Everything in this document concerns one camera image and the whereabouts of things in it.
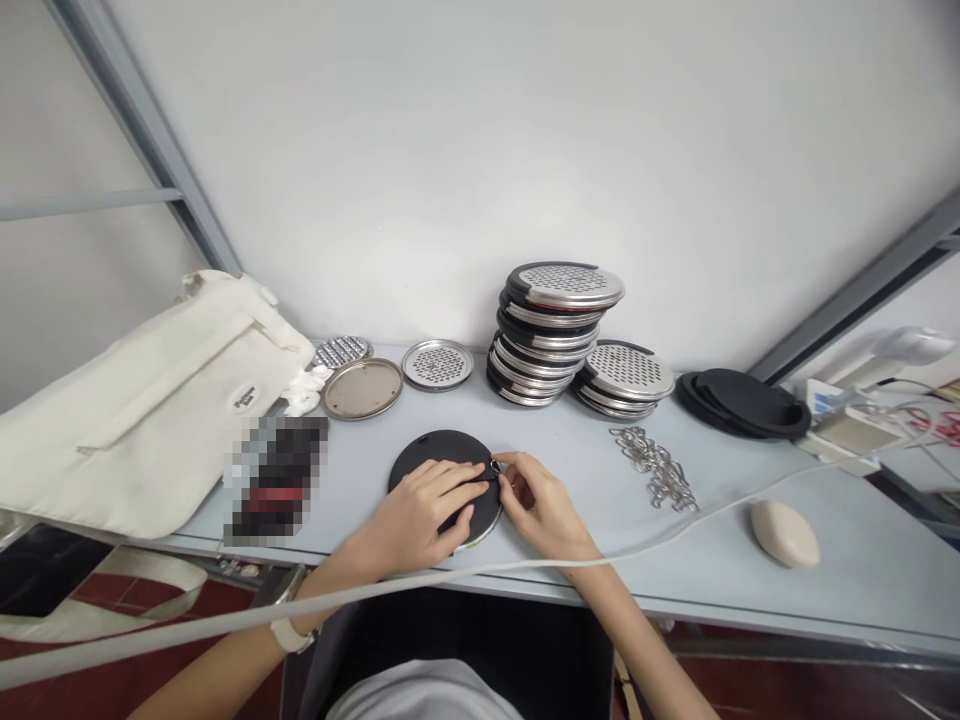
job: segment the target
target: black phone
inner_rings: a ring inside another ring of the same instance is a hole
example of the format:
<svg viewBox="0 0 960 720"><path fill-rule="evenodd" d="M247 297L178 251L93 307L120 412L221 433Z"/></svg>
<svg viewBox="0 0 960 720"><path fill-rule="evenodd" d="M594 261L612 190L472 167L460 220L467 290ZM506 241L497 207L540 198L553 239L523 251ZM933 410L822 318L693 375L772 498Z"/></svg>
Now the black phone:
<svg viewBox="0 0 960 720"><path fill-rule="evenodd" d="M37 523L0 550L0 615L47 617L113 548Z"/></svg>

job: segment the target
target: white tissue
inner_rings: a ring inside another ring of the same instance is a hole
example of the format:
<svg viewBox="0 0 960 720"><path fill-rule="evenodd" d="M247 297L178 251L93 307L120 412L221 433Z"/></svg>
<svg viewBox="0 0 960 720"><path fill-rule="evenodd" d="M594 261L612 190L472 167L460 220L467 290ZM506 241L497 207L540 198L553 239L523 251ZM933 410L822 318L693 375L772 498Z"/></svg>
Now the white tissue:
<svg viewBox="0 0 960 720"><path fill-rule="evenodd" d="M290 379L287 389L280 397L287 401L283 414L287 417L301 417L320 404L320 390L326 384L333 370L323 365L306 372L297 370Z"/></svg>

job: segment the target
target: stack of metal lids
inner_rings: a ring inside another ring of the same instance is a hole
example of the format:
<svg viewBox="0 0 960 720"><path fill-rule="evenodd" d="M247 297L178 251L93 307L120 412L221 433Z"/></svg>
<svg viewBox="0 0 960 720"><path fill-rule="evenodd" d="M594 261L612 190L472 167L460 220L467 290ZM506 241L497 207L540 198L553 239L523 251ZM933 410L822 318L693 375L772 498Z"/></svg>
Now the stack of metal lids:
<svg viewBox="0 0 960 720"><path fill-rule="evenodd" d="M604 312L623 297L620 279L594 265L539 262L507 278L499 331L487 355L494 392L528 407L553 403L596 348Z"/></svg>
<svg viewBox="0 0 960 720"><path fill-rule="evenodd" d="M599 340L573 382L589 408L617 420L640 420L673 392L673 372L646 348Z"/></svg>

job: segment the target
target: beige soap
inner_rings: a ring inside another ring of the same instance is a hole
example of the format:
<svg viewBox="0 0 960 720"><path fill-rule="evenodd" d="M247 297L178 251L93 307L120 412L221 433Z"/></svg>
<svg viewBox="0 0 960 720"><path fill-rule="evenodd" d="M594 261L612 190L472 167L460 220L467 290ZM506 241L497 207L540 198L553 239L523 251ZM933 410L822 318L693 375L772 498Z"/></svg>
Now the beige soap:
<svg viewBox="0 0 960 720"><path fill-rule="evenodd" d="M812 568L820 563L813 528L789 505L762 500L750 508L750 522L760 547L784 565Z"/></svg>

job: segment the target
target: person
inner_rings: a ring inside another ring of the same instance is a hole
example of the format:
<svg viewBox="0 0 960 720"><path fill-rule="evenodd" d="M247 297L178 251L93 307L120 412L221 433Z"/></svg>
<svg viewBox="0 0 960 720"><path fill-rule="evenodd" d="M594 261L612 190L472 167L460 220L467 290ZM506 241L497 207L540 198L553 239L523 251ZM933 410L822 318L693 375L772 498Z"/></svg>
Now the person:
<svg viewBox="0 0 960 720"><path fill-rule="evenodd" d="M500 499L525 541L551 559L601 557L559 479L526 453L493 457L508 465L498 479ZM486 482L470 481L482 471L483 465L425 462L304 580L296 599L375 583L442 562L469 535L470 502L487 489ZM458 509L455 525L438 534L437 528ZM612 565L561 572L599 620L657 720L717 719ZM334 612L324 610L291 622L305 636ZM403 618L393 622L402 624ZM267 626L227 635L154 693L131 720L231 718L284 656ZM361 679L335 700L327 720L522 720L508 698L494 692L456 658L410 660Z"/></svg>

